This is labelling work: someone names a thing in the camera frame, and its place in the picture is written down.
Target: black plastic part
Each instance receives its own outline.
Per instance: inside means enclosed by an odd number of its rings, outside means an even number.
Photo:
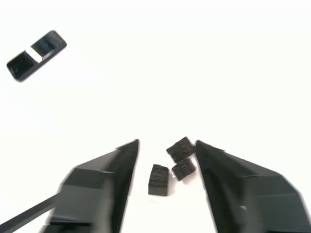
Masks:
[[[176,178],[181,181],[195,171],[195,167],[190,159],[186,158],[172,168]]]
[[[9,61],[6,66],[14,79],[22,82],[46,64],[66,46],[67,43],[56,31],[50,31],[31,46],[31,48],[33,48],[42,57],[42,61],[36,62],[26,51],[23,51],[21,54]]]
[[[195,152],[195,147],[187,137],[183,137],[174,145],[167,148],[166,152],[171,155],[175,163],[179,163],[192,155]]]
[[[56,196],[3,223],[0,233],[11,233],[53,207],[42,233],[119,233],[138,148],[135,140],[75,167]]]
[[[301,196],[280,174],[201,141],[196,156],[218,233],[311,233]]]
[[[148,194],[167,196],[169,186],[169,169],[165,166],[154,164],[151,170]]]
[[[55,206],[57,194],[0,225],[0,233],[12,233]]]

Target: white surface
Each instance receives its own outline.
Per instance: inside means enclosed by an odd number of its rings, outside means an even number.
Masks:
[[[0,223],[53,195],[73,166],[139,138],[122,232],[211,233],[198,175],[168,198],[146,195],[152,164],[172,166],[165,149],[185,135],[282,173],[311,208],[310,2],[26,3],[0,8]],[[51,29],[68,47],[14,81],[6,63]]]

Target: black sponge cube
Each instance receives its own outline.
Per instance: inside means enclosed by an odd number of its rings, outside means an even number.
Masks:
[[[171,155],[175,163],[179,163],[192,155],[195,152],[195,147],[187,137],[184,137],[166,149],[166,152]]]
[[[195,167],[190,159],[184,159],[172,168],[178,181],[181,181],[186,176],[192,174],[195,171]]]
[[[167,196],[169,186],[169,169],[165,166],[154,164],[151,170],[148,194]]]

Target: black foam cube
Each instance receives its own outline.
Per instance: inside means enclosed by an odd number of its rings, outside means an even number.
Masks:
[[[165,166],[154,164],[151,170],[148,194],[157,196],[167,196],[169,186],[169,169]]]
[[[170,148],[166,149],[166,152],[171,155],[175,163],[179,163],[195,152],[195,146],[187,137],[184,137]]]
[[[190,159],[186,158],[172,168],[176,178],[181,181],[186,176],[195,171],[195,167]]]

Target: foam block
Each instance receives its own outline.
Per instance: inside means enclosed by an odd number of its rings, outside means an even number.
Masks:
[[[193,163],[191,162],[191,160],[186,158],[186,159],[182,160],[181,162],[179,162],[178,164],[176,164],[172,168],[172,170],[173,170],[176,178],[179,181],[181,181],[186,176],[192,174],[195,171],[195,167],[194,167]]]
[[[148,194],[157,196],[167,196],[169,185],[169,169],[165,166],[154,164],[151,170]]]
[[[187,137],[184,137],[166,149],[166,152],[171,155],[175,163],[179,163],[195,152],[195,146],[189,141]]]

